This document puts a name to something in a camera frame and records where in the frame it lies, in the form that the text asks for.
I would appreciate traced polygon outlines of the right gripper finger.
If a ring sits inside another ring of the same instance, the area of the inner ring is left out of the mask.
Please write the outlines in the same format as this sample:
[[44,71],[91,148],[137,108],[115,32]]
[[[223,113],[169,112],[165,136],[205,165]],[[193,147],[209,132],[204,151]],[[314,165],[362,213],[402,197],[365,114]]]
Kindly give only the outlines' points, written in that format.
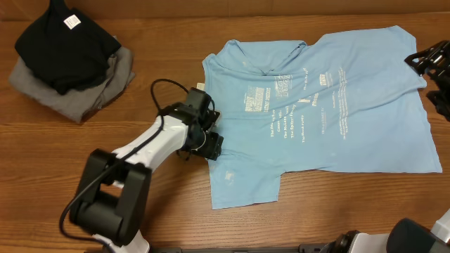
[[449,92],[448,91],[429,91],[426,94],[427,98],[435,106],[436,111],[450,121],[449,113]]
[[411,54],[404,61],[420,76],[449,76],[449,40]]

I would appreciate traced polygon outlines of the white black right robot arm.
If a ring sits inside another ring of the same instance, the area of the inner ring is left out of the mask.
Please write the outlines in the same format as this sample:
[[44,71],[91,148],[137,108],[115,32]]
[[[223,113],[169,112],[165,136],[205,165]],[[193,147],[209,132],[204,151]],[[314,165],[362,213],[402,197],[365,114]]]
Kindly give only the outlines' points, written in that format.
[[[436,111],[449,119],[449,41],[441,41],[405,59],[414,71],[427,74],[438,89],[427,93]],[[449,213],[429,230],[411,219],[400,220],[389,234],[349,231],[327,244],[300,245],[299,253],[449,253]]]

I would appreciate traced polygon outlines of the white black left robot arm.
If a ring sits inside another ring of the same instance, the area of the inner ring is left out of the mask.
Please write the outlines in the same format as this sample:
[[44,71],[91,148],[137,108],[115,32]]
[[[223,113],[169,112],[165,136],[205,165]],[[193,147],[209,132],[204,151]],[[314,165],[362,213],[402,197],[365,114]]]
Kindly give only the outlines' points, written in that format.
[[88,233],[104,252],[149,252],[140,227],[153,172],[179,151],[216,160],[223,138],[211,129],[219,119],[214,101],[185,102],[160,109],[153,125],[131,143],[86,161],[77,192],[60,216]]

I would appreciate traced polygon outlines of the light blue printed t-shirt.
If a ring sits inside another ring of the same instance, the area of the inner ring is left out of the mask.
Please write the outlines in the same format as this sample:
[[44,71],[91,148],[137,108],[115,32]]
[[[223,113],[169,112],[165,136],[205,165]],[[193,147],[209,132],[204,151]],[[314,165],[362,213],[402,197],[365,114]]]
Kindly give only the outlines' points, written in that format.
[[418,93],[427,84],[405,61],[415,52],[415,37],[392,26],[312,45],[230,40],[208,55],[224,139],[208,163],[212,208],[276,201],[288,172],[441,172]]

